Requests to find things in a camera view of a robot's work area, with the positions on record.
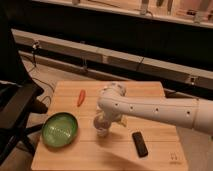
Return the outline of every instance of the carrot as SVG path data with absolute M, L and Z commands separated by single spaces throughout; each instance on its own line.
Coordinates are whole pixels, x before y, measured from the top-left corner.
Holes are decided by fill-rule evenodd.
M 84 102 L 85 97 L 86 97 L 86 91 L 81 90 L 80 93 L 79 93 L 78 102 L 77 102 L 78 107 L 80 107 L 81 104 Z

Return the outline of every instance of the black cable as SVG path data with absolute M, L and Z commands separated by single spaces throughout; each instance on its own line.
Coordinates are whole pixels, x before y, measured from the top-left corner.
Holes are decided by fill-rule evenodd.
M 36 67 L 33 66 L 29 71 L 27 71 L 28 73 L 32 72 Z
M 41 83 L 43 83 L 43 84 L 49 86 L 50 89 L 52 90 L 52 92 L 54 92 L 54 88 L 53 88 L 50 84 L 48 84 L 48 83 L 46 83 L 46 82 L 44 82 L 44 81 L 41 81 L 41 80 L 39 80 L 38 78 L 32 77 L 32 79 L 33 79 L 33 80 L 37 80 L 37 81 L 39 81 L 39 82 L 41 82 Z
M 144 57 L 142 57 L 142 59 L 141 59 L 141 61 L 140 61 L 140 63 L 138 64 L 138 66 L 136 67 L 136 72 L 138 72 L 139 71 L 139 69 L 140 69 L 140 66 L 141 66 L 141 64 L 143 63 L 143 61 L 144 61 Z
M 100 1 L 96 1 L 96 0 L 86 0 L 88 2 L 93 2 L 93 3 L 97 3 L 97 4 L 102 4 L 102 5 L 108 5 L 110 7 L 115 7 L 115 8 L 120 8 L 119 6 L 117 5 L 113 5 L 113 4 L 109 4 L 109 3 L 106 3 L 106 2 L 100 2 Z
M 30 57 L 28 57 L 27 55 L 23 55 L 21 54 L 22 57 L 24 57 L 25 59 L 27 59 L 29 62 L 31 62 L 34 65 L 34 62 L 32 61 L 32 59 Z
M 32 46 L 33 50 L 32 50 L 32 55 L 33 55 L 33 64 L 35 67 L 37 67 L 37 63 L 36 63 L 36 51 L 39 48 L 39 42 L 35 42 Z
M 150 15 L 151 15 L 151 23 L 152 23 L 152 22 L 153 22 L 153 19 L 154 19 L 153 13 L 152 13 L 151 11 L 148 11 L 148 10 L 147 10 L 147 14 L 150 14 Z M 147 52 L 148 52 L 148 49 L 145 49 L 145 50 L 144 50 L 144 54 L 146 55 Z M 140 63 L 137 65 L 136 70 L 135 70 L 136 72 L 139 71 L 140 66 L 142 65 L 144 59 L 145 59 L 145 57 L 143 57 L 143 58 L 141 59 Z
M 33 65 L 35 66 L 35 67 L 37 67 L 37 63 L 36 63 L 36 56 L 35 56 L 35 50 L 33 50 L 32 51 L 32 54 L 33 54 Z

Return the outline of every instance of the wooden table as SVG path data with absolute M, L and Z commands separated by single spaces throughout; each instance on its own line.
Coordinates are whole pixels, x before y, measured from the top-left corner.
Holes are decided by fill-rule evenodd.
M 93 127 L 96 104 L 100 90 L 108 82 L 65 81 L 57 84 L 48 115 L 70 112 L 79 123 L 75 141 L 61 149 L 50 150 L 40 139 L 32 163 L 32 170 L 72 171 L 186 171 L 187 163 L 174 126 L 127 117 L 127 127 L 113 124 L 108 137 L 100 138 Z M 126 96 L 162 97 L 159 82 L 124 82 Z M 81 89 L 86 99 L 76 107 Z M 139 158 L 131 137 L 141 131 L 149 155 Z

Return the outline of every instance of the green bowl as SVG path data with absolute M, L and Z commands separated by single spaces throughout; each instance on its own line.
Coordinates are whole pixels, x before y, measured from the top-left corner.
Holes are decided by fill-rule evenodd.
M 61 112 L 51 116 L 43 125 L 42 139 L 50 147 L 63 147 L 73 141 L 78 130 L 76 118 Z

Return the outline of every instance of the small hole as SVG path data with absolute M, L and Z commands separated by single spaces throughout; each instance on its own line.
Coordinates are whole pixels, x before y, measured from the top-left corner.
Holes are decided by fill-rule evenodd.
M 187 116 L 190 116 L 190 111 L 187 111 Z
M 158 108 L 156 108 L 156 109 L 155 109 L 155 113 L 157 114 L 158 112 L 159 112 L 159 109 L 158 109 Z

